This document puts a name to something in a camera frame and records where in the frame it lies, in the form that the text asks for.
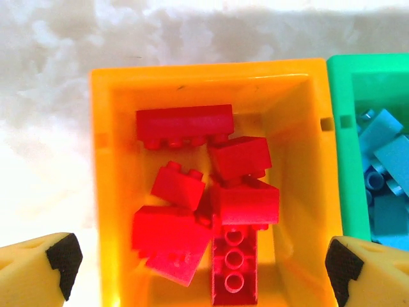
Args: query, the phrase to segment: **red lego brick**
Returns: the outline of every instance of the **red lego brick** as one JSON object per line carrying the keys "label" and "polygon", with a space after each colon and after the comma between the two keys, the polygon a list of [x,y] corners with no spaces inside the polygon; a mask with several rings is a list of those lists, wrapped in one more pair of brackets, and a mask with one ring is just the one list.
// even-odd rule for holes
{"label": "red lego brick", "polygon": [[208,149],[213,168],[226,186],[238,185],[246,175],[264,177],[272,166],[266,138],[242,136]]}
{"label": "red lego brick", "polygon": [[174,206],[143,206],[134,215],[132,249],[141,258],[158,254],[204,252],[212,236],[209,227],[196,222],[195,215]]}
{"label": "red lego brick", "polygon": [[132,249],[146,266],[164,277],[188,286],[212,237],[189,210],[143,206],[134,216]]}
{"label": "red lego brick", "polygon": [[222,143],[234,131],[231,105],[176,107],[136,112],[137,138],[146,149]]}
{"label": "red lego brick", "polygon": [[212,244],[212,304],[257,304],[256,230],[223,226]]}
{"label": "red lego brick", "polygon": [[157,271],[163,277],[175,281],[182,286],[189,286],[200,264],[207,244],[200,253],[185,253],[179,256],[158,254],[146,262],[146,266]]}
{"label": "red lego brick", "polygon": [[159,169],[151,194],[172,204],[196,210],[205,190],[202,177],[203,174],[194,169],[183,174],[180,164],[169,161],[167,166]]}
{"label": "red lego brick", "polygon": [[212,178],[210,194],[221,225],[251,224],[265,229],[279,221],[280,192],[258,179],[247,177],[242,184],[226,188]]}

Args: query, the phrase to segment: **lego stud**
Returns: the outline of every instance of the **lego stud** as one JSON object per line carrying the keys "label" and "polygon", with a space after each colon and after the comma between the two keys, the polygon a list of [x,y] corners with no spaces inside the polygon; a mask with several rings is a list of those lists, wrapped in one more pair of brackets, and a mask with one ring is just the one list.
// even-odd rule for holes
{"label": "lego stud", "polygon": [[244,236],[240,230],[232,230],[224,233],[224,239],[230,246],[237,246],[243,242]]}
{"label": "lego stud", "polygon": [[239,269],[244,263],[244,254],[238,248],[230,249],[224,257],[226,267],[231,270]]}
{"label": "lego stud", "polygon": [[368,206],[370,206],[373,201],[372,193],[368,189],[366,189],[365,192],[366,192],[366,203],[368,204]]}
{"label": "lego stud", "polygon": [[181,164],[174,162],[174,161],[169,161],[166,167],[174,169],[175,171],[181,171]]}
{"label": "lego stud", "polygon": [[365,174],[365,186],[369,190],[379,191],[385,185],[385,179],[377,171]]}
{"label": "lego stud", "polygon": [[200,171],[196,171],[195,169],[189,170],[187,175],[198,180],[202,180],[203,178],[203,173],[201,173]]}
{"label": "lego stud", "polygon": [[149,141],[144,142],[144,146],[146,149],[149,150],[156,150],[160,148],[160,140],[159,139],[150,139]]}
{"label": "lego stud", "polygon": [[388,181],[386,181],[386,184],[388,185],[392,193],[394,193],[396,196],[403,195],[402,187],[394,179],[389,179]]}
{"label": "lego stud", "polygon": [[183,140],[181,138],[171,138],[167,140],[167,144],[170,148],[181,148],[183,146]]}
{"label": "lego stud", "polygon": [[375,111],[373,111],[372,109],[368,109],[365,112],[363,112],[359,117],[361,120],[371,120],[374,116],[376,115]]}
{"label": "lego stud", "polygon": [[206,143],[206,138],[204,136],[194,136],[190,140],[192,146],[202,146]]}
{"label": "lego stud", "polygon": [[232,272],[226,276],[224,287],[230,293],[239,292],[244,286],[244,277],[239,272]]}
{"label": "lego stud", "polygon": [[386,169],[383,167],[382,163],[377,158],[371,160],[371,165],[379,174],[386,173]]}

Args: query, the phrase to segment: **red 2x2 brick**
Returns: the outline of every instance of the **red 2x2 brick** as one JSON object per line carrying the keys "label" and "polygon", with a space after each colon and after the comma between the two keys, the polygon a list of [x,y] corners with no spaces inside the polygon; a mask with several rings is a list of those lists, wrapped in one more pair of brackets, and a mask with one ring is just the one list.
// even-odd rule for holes
{"label": "red 2x2 brick", "polygon": [[272,166],[266,138],[230,139],[223,144],[210,145],[209,154],[214,170],[227,185],[239,184],[246,175],[261,178]]}
{"label": "red 2x2 brick", "polygon": [[188,286],[212,237],[189,210],[143,206],[134,215],[132,249],[146,265]]}
{"label": "red 2x2 brick", "polygon": [[222,187],[212,178],[212,204],[222,225],[277,224],[280,192],[258,179],[246,177],[235,187]]}
{"label": "red 2x2 brick", "polygon": [[196,210],[205,190],[203,174],[191,169],[181,172],[181,165],[170,161],[159,169],[151,194],[180,207]]}

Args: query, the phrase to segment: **green plastic bin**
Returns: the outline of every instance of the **green plastic bin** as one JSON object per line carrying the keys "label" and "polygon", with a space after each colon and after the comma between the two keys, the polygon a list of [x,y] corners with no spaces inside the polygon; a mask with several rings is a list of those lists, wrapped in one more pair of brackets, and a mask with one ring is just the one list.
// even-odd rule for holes
{"label": "green plastic bin", "polygon": [[336,125],[344,235],[371,240],[355,115],[385,108],[409,129],[409,54],[333,56],[328,62]]}

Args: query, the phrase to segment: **pile of lego bricks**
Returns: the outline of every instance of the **pile of lego bricks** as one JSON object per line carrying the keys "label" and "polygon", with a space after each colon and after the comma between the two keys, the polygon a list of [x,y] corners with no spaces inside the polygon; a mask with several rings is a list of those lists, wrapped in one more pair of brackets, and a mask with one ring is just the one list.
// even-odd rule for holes
{"label": "pile of lego bricks", "polygon": [[409,251],[409,139],[385,109],[357,123],[372,241]]}
{"label": "pile of lego bricks", "polygon": [[181,171],[183,161],[162,166],[151,194],[169,205],[143,205],[135,213],[132,249],[147,267],[187,287],[211,241],[212,303],[256,304],[257,231],[279,220],[279,190],[260,180],[272,167],[267,140],[229,139],[231,105],[142,110],[136,116],[137,138],[146,150],[207,145],[212,173],[206,174],[207,187],[200,170]]}

